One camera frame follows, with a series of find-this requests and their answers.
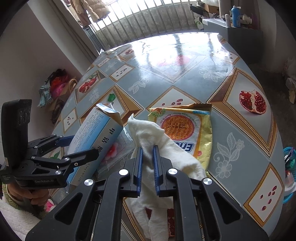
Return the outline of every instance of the instant noodle packet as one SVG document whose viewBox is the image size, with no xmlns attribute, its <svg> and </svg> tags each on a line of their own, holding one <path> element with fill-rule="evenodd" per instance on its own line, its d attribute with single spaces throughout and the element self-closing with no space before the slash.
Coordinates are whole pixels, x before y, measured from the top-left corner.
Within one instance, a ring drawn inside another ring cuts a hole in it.
<svg viewBox="0 0 296 241">
<path fill-rule="evenodd" d="M 205 170 L 213 144 L 211 104 L 150 108 L 148 120 L 158 124 L 182 149 L 198 159 Z"/>
</svg>

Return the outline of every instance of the paper box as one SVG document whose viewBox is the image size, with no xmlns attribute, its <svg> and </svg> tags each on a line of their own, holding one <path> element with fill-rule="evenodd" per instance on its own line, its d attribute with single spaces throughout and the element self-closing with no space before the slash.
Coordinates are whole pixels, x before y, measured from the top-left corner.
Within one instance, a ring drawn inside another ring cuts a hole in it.
<svg viewBox="0 0 296 241">
<path fill-rule="evenodd" d="M 67 154 L 95 148 L 99 151 L 99 157 L 74 168 L 67 179 L 67 191 L 72 191 L 81 182 L 92 177 L 122 130 L 119 112 L 103 104 L 97 104 L 91 110 L 70 143 Z"/>
<path fill-rule="evenodd" d="M 216 7 L 216 6 L 211 6 L 211 5 L 203 5 L 203 8 L 209 12 L 209 13 L 220 13 L 219 12 L 219 7 Z"/>
</svg>

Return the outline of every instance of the blue bottle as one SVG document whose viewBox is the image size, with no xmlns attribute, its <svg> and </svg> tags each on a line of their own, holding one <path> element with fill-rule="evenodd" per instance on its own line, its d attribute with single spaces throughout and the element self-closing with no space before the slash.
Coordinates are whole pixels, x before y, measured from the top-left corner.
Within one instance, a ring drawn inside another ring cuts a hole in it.
<svg viewBox="0 0 296 241">
<path fill-rule="evenodd" d="M 239 12 L 239 8 L 236 6 L 233 6 L 233 8 L 231 9 L 232 11 L 232 24 L 234 27 L 240 28 L 240 12 Z"/>
</svg>

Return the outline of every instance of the fluffy white fabric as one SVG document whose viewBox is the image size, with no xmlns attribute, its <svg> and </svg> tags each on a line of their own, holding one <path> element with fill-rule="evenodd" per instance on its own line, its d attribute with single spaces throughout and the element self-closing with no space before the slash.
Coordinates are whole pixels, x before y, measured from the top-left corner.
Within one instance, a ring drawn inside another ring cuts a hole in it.
<svg viewBox="0 0 296 241">
<path fill-rule="evenodd" d="M 168 240 L 167 209 L 173 208 L 171 197 L 156 196 L 152 150 L 158 145 L 160 156 L 171 160 L 174 168 L 185 172 L 189 177 L 201 180 L 206 177 L 200 162 L 180 148 L 156 123 L 136 120 L 133 115 L 128 119 L 131 137 L 137 147 L 143 149 L 142 188 L 138 198 L 128 198 L 133 214 L 143 229 L 146 238 L 151 241 Z M 136 157 L 135 148 L 132 157 Z M 152 210 L 150 220 L 145 207 Z"/>
<path fill-rule="evenodd" d="M 40 221 L 31 213 L 10 206 L 4 196 L 2 200 L 0 199 L 0 210 L 12 230 L 23 241 L 27 233 Z"/>
</svg>

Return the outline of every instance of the person's hand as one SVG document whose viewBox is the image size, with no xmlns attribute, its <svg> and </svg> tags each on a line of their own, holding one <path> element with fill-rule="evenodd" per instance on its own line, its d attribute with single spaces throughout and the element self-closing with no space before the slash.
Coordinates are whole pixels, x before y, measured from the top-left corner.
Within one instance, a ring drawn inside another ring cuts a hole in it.
<svg viewBox="0 0 296 241">
<path fill-rule="evenodd" d="M 21 188 L 17 183 L 7 184 L 7 190 L 18 201 L 23 201 L 23 198 L 30 199 L 32 205 L 43 206 L 49 197 L 48 189 L 37 189 L 30 192 L 28 189 Z"/>
</svg>

